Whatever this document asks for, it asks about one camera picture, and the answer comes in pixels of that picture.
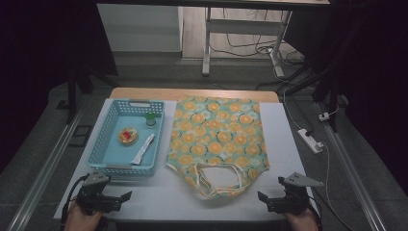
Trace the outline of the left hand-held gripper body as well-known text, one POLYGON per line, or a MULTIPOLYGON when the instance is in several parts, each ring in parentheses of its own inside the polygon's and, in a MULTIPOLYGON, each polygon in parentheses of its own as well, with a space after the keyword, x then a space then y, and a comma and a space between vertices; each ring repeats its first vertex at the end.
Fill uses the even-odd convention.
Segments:
POLYGON ((97 211, 109 213, 108 204, 102 193, 109 182, 110 177, 100 170, 93 171, 86 178, 77 194, 76 202, 87 215, 93 215, 97 211))

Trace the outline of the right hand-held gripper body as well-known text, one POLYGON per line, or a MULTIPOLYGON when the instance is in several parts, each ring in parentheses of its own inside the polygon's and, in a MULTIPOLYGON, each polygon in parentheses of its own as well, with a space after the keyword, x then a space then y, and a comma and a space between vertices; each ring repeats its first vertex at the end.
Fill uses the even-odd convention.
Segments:
POLYGON ((310 204, 306 188, 323 186, 322 182, 298 172, 294 172, 288 177, 279 177, 278 182, 285 188, 285 196, 278 210, 279 214, 301 214, 310 204))

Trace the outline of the blue plastic basket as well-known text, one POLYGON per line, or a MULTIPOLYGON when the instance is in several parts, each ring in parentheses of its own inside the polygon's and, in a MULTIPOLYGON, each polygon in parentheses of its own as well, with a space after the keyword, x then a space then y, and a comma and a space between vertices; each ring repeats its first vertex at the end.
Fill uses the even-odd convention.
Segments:
POLYGON ((84 151, 87 165, 114 177, 153 175, 164 118, 164 101, 107 99, 84 151), (145 114, 149 112, 156 117, 156 125, 152 128, 146 125, 145 120, 145 114), (118 139, 119 132, 125 127, 134 127, 139 133, 138 140, 131 145, 124 145, 118 139), (155 135, 155 139, 144 153, 140 164, 132 165, 131 162, 151 134, 155 135))

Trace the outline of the orange-print fabric bag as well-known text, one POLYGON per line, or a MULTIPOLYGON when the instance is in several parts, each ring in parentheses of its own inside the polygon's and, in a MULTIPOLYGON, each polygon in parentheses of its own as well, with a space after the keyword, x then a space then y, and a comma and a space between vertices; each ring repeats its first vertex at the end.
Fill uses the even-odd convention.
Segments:
POLYGON ((178 100, 166 164, 207 198, 242 194, 269 169, 260 104, 204 96, 178 100))

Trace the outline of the person's right hand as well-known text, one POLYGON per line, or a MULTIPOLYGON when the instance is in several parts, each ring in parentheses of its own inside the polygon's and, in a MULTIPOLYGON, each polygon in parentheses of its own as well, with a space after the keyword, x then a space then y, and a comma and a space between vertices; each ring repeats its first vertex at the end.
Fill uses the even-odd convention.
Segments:
POLYGON ((284 217, 288 220, 293 231, 319 231, 315 215, 309 209, 299 215, 286 213, 284 217))

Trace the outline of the person's left hand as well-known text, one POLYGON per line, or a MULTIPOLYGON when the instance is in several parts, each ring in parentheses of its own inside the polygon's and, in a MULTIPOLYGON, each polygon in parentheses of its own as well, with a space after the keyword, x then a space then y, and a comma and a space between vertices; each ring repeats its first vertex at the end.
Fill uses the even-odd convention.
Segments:
POLYGON ((72 202, 68 209, 64 231, 95 231, 102 216, 103 213, 100 211, 88 215, 76 202, 72 202))

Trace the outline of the white table mat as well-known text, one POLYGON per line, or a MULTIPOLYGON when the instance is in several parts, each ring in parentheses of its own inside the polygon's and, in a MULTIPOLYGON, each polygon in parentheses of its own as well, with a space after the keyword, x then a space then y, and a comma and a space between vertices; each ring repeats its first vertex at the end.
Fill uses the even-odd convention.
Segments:
POLYGON ((288 177, 294 172, 305 172, 283 105, 260 105, 269 170, 262 173, 243 194, 217 199, 202 197, 166 165, 175 107, 174 101, 165 103, 163 132, 157 141, 159 154, 155 174, 144 179, 112 181, 104 190, 105 194, 119 196, 130 192, 132 197, 123 203, 120 211, 111 212, 108 217, 116 222, 256 222, 280 219, 280 215, 268 211, 257 193, 281 197, 284 195, 284 187, 278 183, 278 178, 288 177))

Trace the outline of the white power strip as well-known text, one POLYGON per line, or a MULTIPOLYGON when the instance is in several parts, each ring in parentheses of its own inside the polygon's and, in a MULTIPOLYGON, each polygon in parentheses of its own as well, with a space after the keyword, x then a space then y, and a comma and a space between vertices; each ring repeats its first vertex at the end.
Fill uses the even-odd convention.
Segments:
POLYGON ((323 151, 324 144, 322 142, 317 142, 312 137, 311 132, 307 131, 306 129, 299 129, 297 134, 307 144, 313 153, 318 154, 323 151))

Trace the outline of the black stand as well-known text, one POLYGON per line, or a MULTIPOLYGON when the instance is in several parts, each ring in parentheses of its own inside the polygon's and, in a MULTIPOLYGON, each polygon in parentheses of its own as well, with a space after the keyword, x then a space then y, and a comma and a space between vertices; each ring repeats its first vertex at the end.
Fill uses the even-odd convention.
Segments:
POLYGON ((110 87, 119 88, 119 84, 110 79, 107 75, 102 74, 95 68, 89 65, 75 65, 68 71, 68 119, 67 124, 73 121, 73 118, 77 114, 77 90, 79 88, 81 93, 91 94, 94 90, 94 85, 91 82, 90 77, 96 77, 100 81, 104 82, 110 87))
POLYGON ((330 16, 327 26, 332 37, 324 38, 322 41, 327 45, 322 53, 314 59, 319 68, 315 71, 315 75, 308 80, 300 83, 298 87, 293 87, 291 93, 295 93, 304 89, 315 82, 319 82, 313 93, 315 101, 322 101, 324 97, 330 95, 330 112, 334 113, 337 110, 338 95, 339 95, 339 75, 336 71, 339 69, 340 63, 344 57, 345 51, 349 45, 350 29, 343 27, 337 33, 334 33, 334 25, 339 24, 343 19, 347 18, 350 7, 345 0, 264 0, 261 9, 263 10, 279 10, 279 11, 294 11, 307 13, 328 13, 330 16))

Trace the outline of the white cabinet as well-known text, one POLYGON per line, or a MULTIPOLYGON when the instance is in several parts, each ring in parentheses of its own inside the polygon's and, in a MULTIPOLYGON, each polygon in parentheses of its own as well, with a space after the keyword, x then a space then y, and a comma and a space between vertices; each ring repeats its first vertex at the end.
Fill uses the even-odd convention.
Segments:
POLYGON ((98 4, 97 8, 113 51, 182 51, 182 7, 98 4))

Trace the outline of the metal floor rail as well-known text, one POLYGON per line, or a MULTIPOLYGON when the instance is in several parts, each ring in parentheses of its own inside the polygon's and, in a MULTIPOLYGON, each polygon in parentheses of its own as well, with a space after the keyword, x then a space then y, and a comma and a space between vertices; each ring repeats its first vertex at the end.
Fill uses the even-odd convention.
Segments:
POLYGON ((29 223, 38 203, 68 145, 70 138, 73 135, 77 124, 79 123, 85 108, 89 104, 90 96, 87 94, 81 95, 77 104, 76 115, 64 127, 64 130, 59 136, 58 141, 52 151, 45 160, 32 186, 28 190, 26 196, 22 200, 14 217, 6 231, 24 231, 29 223))
POLYGON ((351 127, 348 120, 334 131, 327 122, 316 123, 323 137, 327 155, 325 200, 328 209, 340 220, 345 230, 387 231, 387 226, 370 194, 370 175, 361 161, 372 148, 351 127))

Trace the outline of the black floor bracket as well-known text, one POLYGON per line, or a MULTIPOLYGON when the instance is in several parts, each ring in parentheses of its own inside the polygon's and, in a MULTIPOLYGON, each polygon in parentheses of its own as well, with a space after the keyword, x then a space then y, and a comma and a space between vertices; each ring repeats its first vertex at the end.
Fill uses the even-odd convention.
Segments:
POLYGON ((91 125, 78 125, 69 141, 71 147, 85 147, 92 131, 91 125))

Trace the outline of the white desk frame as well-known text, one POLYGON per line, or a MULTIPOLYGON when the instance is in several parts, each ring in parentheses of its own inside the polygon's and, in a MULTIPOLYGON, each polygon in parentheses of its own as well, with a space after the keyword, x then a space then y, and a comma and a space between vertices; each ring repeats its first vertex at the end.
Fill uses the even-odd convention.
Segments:
POLYGON ((282 19, 274 21, 249 21, 238 19, 212 19, 212 9, 206 9, 205 15, 205 45, 202 63, 202 75, 210 74, 210 37, 211 34, 259 35, 275 36, 276 43, 268 49, 268 55, 273 64, 273 71, 277 77, 283 77, 284 72, 278 60, 278 52, 284 38, 291 11, 283 11, 282 19))

